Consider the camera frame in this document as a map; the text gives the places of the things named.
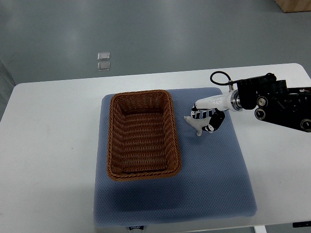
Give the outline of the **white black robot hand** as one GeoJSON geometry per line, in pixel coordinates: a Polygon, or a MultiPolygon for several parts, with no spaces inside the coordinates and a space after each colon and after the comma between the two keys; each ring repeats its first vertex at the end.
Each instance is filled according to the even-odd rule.
{"type": "Polygon", "coordinates": [[[227,110],[233,112],[242,110],[237,90],[197,100],[191,109],[190,116],[194,119],[211,117],[207,132],[213,133],[221,126],[227,110]]]}

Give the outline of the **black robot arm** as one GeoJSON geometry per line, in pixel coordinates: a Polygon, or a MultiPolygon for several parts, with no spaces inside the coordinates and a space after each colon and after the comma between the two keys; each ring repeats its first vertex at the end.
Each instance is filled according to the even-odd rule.
{"type": "Polygon", "coordinates": [[[236,110],[255,110],[256,119],[309,133],[311,131],[311,88],[288,88],[285,80],[273,73],[231,80],[223,71],[210,76],[213,84],[234,91],[230,106],[236,110]]]}

